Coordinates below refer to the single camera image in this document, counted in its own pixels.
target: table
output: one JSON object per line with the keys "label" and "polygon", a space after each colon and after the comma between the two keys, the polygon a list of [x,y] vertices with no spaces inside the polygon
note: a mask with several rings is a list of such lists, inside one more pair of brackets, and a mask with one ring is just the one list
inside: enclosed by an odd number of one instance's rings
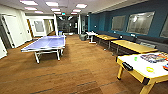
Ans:
{"label": "table", "polygon": [[59,36],[44,36],[37,41],[29,44],[21,49],[22,52],[34,52],[36,61],[39,63],[40,55],[44,53],[57,53],[58,60],[60,60],[59,52],[63,53],[65,48],[65,35]]}
{"label": "table", "polygon": [[119,46],[125,47],[127,49],[133,50],[133,51],[141,53],[141,54],[157,51],[157,49],[150,48],[150,47],[143,46],[143,45],[139,45],[137,43],[133,43],[133,42],[130,42],[130,41],[127,41],[127,40],[115,40],[115,41],[111,41],[111,42],[118,45],[117,53],[118,53],[118,50],[119,50]]}
{"label": "table", "polygon": [[[144,84],[140,94],[148,94],[155,83],[163,82],[168,80],[168,71],[163,69],[163,66],[168,63],[168,61],[150,63],[142,59],[139,55],[127,55],[127,56],[118,56],[117,63],[120,65],[118,72],[118,80],[121,80],[123,70],[126,69],[123,66],[123,62],[126,62],[133,67],[132,71],[127,71],[134,76],[138,81]],[[154,69],[154,72],[148,72],[146,67],[151,67]]]}
{"label": "table", "polygon": [[105,41],[108,41],[108,49],[110,49],[110,40],[116,40],[117,38],[115,37],[111,37],[111,36],[108,36],[108,35],[96,35],[96,37],[100,38],[99,39],[99,44],[101,42],[101,39],[102,40],[105,40]]}
{"label": "table", "polygon": [[89,36],[91,36],[91,40],[90,40],[89,43],[96,43],[96,42],[93,42],[93,36],[94,36],[94,35],[98,35],[98,34],[96,34],[96,33],[94,33],[94,32],[86,32],[86,33],[88,34],[88,39],[89,39]]}

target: blue wall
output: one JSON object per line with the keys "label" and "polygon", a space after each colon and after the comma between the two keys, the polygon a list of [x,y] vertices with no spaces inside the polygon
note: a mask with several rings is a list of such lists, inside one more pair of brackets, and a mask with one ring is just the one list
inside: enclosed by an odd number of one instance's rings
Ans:
{"label": "blue wall", "polygon": [[91,25],[89,28],[90,30],[93,30],[95,32],[100,30],[113,33],[114,31],[111,30],[112,18],[115,16],[125,15],[126,17],[123,31],[115,31],[115,32],[118,34],[130,36],[130,33],[126,32],[129,16],[132,14],[153,12],[153,11],[155,12],[155,15],[153,17],[147,36],[159,37],[168,14],[168,0],[151,0],[140,4],[128,6],[125,8],[117,9],[114,11],[102,12],[99,14],[91,14],[90,15]]}

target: white wall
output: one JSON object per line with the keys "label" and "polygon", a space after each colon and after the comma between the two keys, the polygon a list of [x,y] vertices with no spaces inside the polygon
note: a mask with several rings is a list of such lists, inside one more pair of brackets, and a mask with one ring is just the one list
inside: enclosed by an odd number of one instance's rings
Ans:
{"label": "white wall", "polygon": [[[32,27],[32,32],[33,32],[34,37],[47,36],[51,32],[51,30],[48,29],[49,25],[47,24],[48,23],[47,20],[54,19],[54,16],[26,16],[26,18],[30,20],[30,25]],[[34,21],[42,21],[43,22],[44,32],[36,32]]]}

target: recessed light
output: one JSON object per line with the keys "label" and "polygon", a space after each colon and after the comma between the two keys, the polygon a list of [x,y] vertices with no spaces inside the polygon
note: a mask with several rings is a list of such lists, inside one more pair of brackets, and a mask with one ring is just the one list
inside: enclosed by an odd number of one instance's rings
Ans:
{"label": "recessed light", "polygon": [[35,13],[43,13],[42,11],[35,11]]}
{"label": "recessed light", "polygon": [[72,12],[71,14],[77,14],[76,12]]}
{"label": "recessed light", "polygon": [[37,10],[36,8],[33,8],[33,7],[25,7],[25,9],[27,9],[27,10]]}
{"label": "recessed light", "polygon": [[52,11],[60,11],[60,9],[58,9],[58,8],[52,8],[51,10]]}
{"label": "recessed light", "polygon": [[61,12],[54,12],[55,14],[61,14]]}
{"label": "recessed light", "polygon": [[73,12],[80,12],[80,9],[74,9]]}
{"label": "recessed light", "polygon": [[22,2],[23,4],[25,4],[25,5],[38,5],[36,2],[34,2],[34,1],[20,1],[20,2]]}
{"label": "recessed light", "polygon": [[85,5],[85,4],[78,4],[76,7],[77,8],[85,8],[87,5]]}
{"label": "recessed light", "polygon": [[57,2],[46,2],[48,6],[58,6]]}

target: doorway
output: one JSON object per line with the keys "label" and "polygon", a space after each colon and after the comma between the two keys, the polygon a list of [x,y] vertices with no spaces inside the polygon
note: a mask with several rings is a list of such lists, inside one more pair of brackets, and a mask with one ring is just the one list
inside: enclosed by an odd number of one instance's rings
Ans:
{"label": "doorway", "polygon": [[63,33],[78,34],[78,19],[76,15],[73,16],[57,16],[58,30]]}
{"label": "doorway", "polygon": [[5,46],[5,48],[11,49],[12,48],[11,44],[13,44],[12,38],[11,38],[10,32],[8,32],[8,28],[5,23],[5,19],[2,15],[0,15],[0,37],[2,39],[2,42]]}

